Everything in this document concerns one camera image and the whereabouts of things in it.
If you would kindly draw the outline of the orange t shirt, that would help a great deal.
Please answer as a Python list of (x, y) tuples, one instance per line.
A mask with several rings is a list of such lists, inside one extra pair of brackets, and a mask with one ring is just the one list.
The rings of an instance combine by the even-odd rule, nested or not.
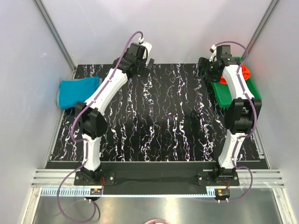
[[(243, 78), (245, 81), (247, 81), (250, 78), (250, 70), (245, 65), (242, 65), (242, 74), (243, 74)], [(219, 83), (227, 85), (227, 82), (226, 82), (224, 76), (221, 76)]]

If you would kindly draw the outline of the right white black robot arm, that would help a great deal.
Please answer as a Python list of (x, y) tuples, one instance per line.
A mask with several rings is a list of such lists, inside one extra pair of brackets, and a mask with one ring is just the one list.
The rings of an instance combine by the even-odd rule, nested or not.
[(218, 83), (224, 78), (232, 98), (224, 119), (227, 134), (223, 150), (212, 170), (196, 174), (199, 186), (239, 185), (237, 156), (243, 141), (253, 135), (262, 107), (262, 101), (249, 90), (242, 73), (243, 63), (233, 58), (230, 44), (220, 42), (213, 45), (211, 57), (199, 59), (198, 74), (210, 83)]

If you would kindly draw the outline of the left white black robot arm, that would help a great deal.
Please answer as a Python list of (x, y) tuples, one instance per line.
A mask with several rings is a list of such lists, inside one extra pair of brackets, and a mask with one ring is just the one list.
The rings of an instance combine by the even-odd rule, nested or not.
[(98, 89), (85, 102), (76, 104), (75, 121), (84, 142), (84, 159), (76, 179), (83, 179), (91, 185), (102, 181), (100, 142), (108, 128), (104, 112), (115, 94), (132, 76), (149, 73), (154, 62), (154, 59), (148, 58), (151, 49), (152, 45), (145, 41), (132, 43), (122, 56), (114, 60)]

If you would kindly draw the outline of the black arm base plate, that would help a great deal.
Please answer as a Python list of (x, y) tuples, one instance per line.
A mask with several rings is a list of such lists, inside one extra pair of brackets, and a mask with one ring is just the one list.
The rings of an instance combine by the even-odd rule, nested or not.
[(199, 186), (239, 186), (235, 168), (220, 168), (217, 162), (102, 162), (96, 171), (82, 168), (75, 174), (75, 185), (127, 182), (183, 182)]

